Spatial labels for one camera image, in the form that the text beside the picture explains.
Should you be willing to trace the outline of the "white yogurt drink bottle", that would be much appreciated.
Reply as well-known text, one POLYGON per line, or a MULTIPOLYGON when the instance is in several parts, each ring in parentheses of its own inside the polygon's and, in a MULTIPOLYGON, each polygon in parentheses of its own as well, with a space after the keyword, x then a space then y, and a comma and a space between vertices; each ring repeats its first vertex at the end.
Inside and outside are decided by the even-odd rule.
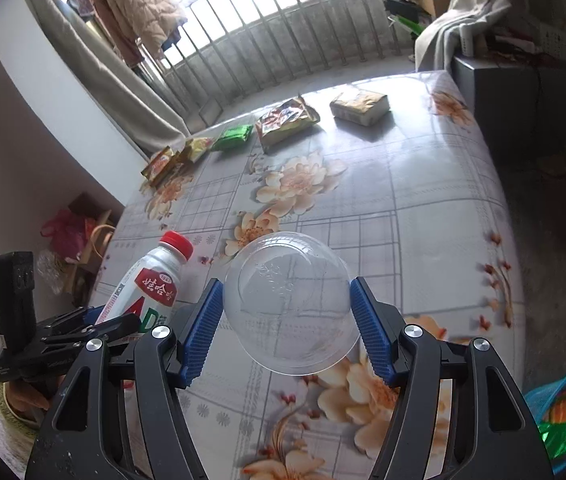
POLYGON ((165 325, 176 309, 182 268, 193 250, 186 237, 167 231, 154 249, 126 271, 100 311, 96 324, 132 313, 140 320, 134 337, 165 325))

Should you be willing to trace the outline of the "clear plastic cup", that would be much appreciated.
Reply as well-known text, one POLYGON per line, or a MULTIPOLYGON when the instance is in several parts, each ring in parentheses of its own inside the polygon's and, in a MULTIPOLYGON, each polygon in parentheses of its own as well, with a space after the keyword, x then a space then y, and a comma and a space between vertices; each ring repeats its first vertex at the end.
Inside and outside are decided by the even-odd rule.
POLYGON ((345 262, 326 244, 276 232, 234 256, 223 281, 223 309, 256 363, 286 376, 318 374, 359 339, 349 284, 345 262))

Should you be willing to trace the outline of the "pink plastic bag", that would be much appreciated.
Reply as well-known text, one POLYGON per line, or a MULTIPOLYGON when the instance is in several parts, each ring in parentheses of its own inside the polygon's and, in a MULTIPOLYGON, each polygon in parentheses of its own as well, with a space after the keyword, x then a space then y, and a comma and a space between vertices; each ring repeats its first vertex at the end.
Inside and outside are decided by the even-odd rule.
POLYGON ((94 228, 94 219, 61 209, 44 223, 40 235, 50 240, 48 247, 57 257, 64 261, 79 261, 94 228))

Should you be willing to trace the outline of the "floral plastic tablecloth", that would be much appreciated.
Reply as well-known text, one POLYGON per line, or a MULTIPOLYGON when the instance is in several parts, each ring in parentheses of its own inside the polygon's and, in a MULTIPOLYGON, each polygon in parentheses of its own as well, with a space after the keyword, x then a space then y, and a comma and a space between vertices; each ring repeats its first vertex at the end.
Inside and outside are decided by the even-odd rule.
POLYGON ((343 88, 312 92, 315 126, 272 148, 251 139, 207 153, 159 190, 142 185, 98 271, 94 306, 172 230, 193 247, 178 306, 213 279, 247 299, 179 394, 211 479, 368 477, 398 393, 353 334, 353 278, 438 339, 485 338, 523 376, 510 214, 468 101, 444 72, 360 88, 388 101, 373 126, 334 117, 343 88))

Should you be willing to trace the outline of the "open gold snack packet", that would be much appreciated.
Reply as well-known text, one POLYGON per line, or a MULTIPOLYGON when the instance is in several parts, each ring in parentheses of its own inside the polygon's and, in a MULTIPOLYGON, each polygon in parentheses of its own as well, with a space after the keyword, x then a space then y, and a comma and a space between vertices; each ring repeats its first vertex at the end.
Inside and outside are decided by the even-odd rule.
POLYGON ((157 152, 141 171, 141 175, 150 186, 156 186, 168 176, 169 172, 178 165, 181 152, 166 146, 157 152))

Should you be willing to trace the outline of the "small gold snack packet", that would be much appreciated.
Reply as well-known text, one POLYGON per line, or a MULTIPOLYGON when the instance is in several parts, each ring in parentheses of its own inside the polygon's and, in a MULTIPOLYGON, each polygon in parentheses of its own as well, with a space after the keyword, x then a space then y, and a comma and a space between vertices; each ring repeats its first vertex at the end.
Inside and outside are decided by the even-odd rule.
POLYGON ((181 159, 184 162, 195 164, 213 145, 213 138, 210 136, 198 136, 198 138, 187 139, 181 152, 181 159))

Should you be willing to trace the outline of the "small green snack packet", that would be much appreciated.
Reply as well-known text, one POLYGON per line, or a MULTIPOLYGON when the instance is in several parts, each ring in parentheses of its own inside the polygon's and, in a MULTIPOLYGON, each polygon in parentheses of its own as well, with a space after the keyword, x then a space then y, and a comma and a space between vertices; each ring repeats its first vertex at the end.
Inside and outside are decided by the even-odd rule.
POLYGON ((226 152, 240 148, 251 138, 253 125, 239 125, 228 128, 217 137, 210 150, 215 152, 226 152))

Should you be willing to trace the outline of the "beige biscuit pack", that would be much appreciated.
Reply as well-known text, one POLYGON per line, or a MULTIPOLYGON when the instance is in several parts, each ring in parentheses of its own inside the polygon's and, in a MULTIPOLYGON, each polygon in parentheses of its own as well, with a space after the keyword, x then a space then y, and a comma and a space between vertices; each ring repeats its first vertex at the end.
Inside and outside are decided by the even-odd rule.
POLYGON ((389 113, 387 95, 347 87, 330 103, 332 115, 358 126, 370 127, 389 113))

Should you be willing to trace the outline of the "left beige curtain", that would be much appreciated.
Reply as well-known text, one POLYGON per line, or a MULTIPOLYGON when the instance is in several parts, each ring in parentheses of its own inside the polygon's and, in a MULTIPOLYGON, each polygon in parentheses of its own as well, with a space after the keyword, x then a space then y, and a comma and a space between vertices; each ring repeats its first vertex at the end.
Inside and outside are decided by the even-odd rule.
POLYGON ((62 0, 27 0, 42 32, 92 99, 130 143, 152 155, 183 148, 183 118, 97 38, 62 0))

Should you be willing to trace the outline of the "beige curtain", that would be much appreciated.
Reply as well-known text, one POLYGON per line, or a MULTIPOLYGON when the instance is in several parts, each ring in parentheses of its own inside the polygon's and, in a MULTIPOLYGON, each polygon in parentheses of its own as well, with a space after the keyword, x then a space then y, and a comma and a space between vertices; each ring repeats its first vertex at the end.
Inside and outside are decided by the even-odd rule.
POLYGON ((130 143, 152 155, 183 148, 183 118, 97 38, 62 0, 27 0, 42 32, 92 99, 130 143))
POLYGON ((450 0, 448 10, 415 40, 415 70, 449 70, 461 44, 461 30, 472 37, 487 32, 510 9, 510 0, 450 0))

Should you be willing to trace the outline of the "brown red snack packet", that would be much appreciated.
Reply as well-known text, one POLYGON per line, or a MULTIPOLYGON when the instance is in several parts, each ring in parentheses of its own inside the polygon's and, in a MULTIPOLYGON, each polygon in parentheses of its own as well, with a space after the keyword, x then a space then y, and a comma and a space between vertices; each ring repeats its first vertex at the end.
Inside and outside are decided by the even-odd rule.
POLYGON ((268 153, 277 144, 318 122, 319 113, 302 96, 294 96, 260 116, 254 128, 261 148, 268 153))

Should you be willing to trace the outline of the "metal balcony railing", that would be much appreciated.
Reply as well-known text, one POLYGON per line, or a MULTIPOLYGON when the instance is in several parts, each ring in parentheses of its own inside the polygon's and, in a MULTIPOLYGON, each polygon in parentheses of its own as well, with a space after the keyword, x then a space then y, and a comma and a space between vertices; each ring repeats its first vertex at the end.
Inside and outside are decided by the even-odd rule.
POLYGON ((205 125, 236 102, 341 66, 410 68, 411 41, 384 0, 177 0, 187 21, 144 79, 177 113, 205 125))

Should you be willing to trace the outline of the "hanging pink jacket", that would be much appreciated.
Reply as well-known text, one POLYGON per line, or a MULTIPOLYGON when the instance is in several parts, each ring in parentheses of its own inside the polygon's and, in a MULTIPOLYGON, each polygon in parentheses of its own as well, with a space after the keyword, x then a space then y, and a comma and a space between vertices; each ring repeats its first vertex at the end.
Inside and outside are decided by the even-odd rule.
POLYGON ((187 16, 173 0, 106 0, 121 29, 156 61, 181 39, 187 16))

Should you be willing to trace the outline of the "right beige curtain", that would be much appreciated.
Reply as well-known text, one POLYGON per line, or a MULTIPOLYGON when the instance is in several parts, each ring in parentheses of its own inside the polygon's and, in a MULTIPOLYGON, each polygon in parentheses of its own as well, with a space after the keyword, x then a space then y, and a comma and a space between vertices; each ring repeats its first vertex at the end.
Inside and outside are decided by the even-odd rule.
POLYGON ((461 30, 472 37, 487 32, 510 9, 510 0, 450 0, 448 10, 415 40, 415 70, 449 70, 461 44, 461 30))

